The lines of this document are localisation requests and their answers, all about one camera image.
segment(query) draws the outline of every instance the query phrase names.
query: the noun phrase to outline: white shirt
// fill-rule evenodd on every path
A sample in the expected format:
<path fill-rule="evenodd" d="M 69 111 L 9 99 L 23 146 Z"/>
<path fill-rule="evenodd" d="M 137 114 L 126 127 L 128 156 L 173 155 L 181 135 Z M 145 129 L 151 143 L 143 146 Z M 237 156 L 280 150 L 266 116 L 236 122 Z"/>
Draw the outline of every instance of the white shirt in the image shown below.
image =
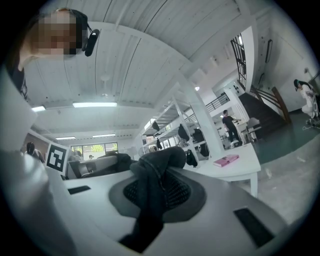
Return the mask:
<path fill-rule="evenodd" d="M 306 105 L 311 108 L 312 107 L 312 98 L 310 96 L 307 95 L 307 92 L 309 93 L 314 93 L 309 86 L 307 86 L 306 84 L 302 85 L 302 90 L 300 90 L 301 96 L 306 100 Z"/>

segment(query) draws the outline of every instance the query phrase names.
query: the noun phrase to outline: table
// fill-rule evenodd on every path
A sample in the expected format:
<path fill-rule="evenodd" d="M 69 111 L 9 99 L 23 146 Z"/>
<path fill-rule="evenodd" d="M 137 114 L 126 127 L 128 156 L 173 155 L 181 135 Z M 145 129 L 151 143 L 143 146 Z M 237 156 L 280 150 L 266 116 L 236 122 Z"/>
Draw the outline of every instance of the table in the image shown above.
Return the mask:
<path fill-rule="evenodd" d="M 239 158 L 224 167 L 213 164 L 226 155 L 239 155 Z M 258 195 L 258 172 L 261 171 L 261 166 L 251 143 L 216 154 L 193 171 L 227 182 L 250 180 L 251 195 Z"/>

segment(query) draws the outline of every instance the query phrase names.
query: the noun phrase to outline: headphones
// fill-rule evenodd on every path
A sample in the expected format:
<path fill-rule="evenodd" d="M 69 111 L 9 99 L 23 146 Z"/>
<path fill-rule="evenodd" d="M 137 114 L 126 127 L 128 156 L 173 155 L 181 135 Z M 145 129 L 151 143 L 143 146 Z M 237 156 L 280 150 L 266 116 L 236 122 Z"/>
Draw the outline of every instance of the headphones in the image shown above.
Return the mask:
<path fill-rule="evenodd" d="M 98 40 L 98 36 L 100 34 L 99 29 L 92 30 L 89 24 L 87 24 L 89 30 L 90 30 L 90 36 L 87 37 L 84 41 L 84 45 L 82 47 L 82 51 L 84 52 L 85 56 L 89 57 L 94 51 L 96 42 Z"/>
<path fill-rule="evenodd" d="M 88 24 L 88 17 L 84 13 L 74 10 L 74 9 L 69 9 L 69 8 L 59 8 L 56 10 L 56 12 L 61 12 L 61 11 L 67 11 L 70 12 L 75 16 L 76 19 L 80 19 L 81 22 L 77 22 L 77 30 L 80 32 L 82 30 L 82 51 L 84 52 L 85 56 L 89 57 L 92 55 L 96 42 L 98 40 L 100 30 L 95 29 L 92 30 L 91 27 Z M 90 36 L 87 37 L 87 29 L 90 31 Z"/>

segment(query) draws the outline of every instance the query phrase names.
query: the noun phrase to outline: white column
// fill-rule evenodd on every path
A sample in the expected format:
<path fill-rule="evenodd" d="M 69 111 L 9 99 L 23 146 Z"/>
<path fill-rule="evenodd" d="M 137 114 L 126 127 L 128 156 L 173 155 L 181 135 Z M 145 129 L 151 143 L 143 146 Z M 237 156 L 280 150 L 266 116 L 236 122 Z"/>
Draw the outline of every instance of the white column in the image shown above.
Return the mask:
<path fill-rule="evenodd" d="M 184 91 L 189 104 L 198 120 L 201 131 L 203 132 L 206 144 L 210 151 L 210 155 L 214 156 L 216 153 L 224 151 L 222 141 L 212 117 L 210 116 L 206 105 L 202 101 L 200 95 L 195 90 L 193 84 L 188 81 L 180 72 L 176 75 L 177 81 Z"/>

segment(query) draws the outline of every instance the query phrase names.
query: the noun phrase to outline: desk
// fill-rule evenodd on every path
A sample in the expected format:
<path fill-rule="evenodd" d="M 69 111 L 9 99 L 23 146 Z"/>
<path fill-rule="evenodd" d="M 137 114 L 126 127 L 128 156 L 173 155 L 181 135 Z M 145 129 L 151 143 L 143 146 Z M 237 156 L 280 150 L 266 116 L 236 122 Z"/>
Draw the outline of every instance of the desk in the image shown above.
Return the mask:
<path fill-rule="evenodd" d="M 226 155 L 239 155 L 239 158 L 224 167 L 213 164 Z M 223 151 L 193 171 L 227 182 L 250 180 L 251 195 L 258 195 L 258 172 L 261 171 L 261 166 L 251 143 Z"/>

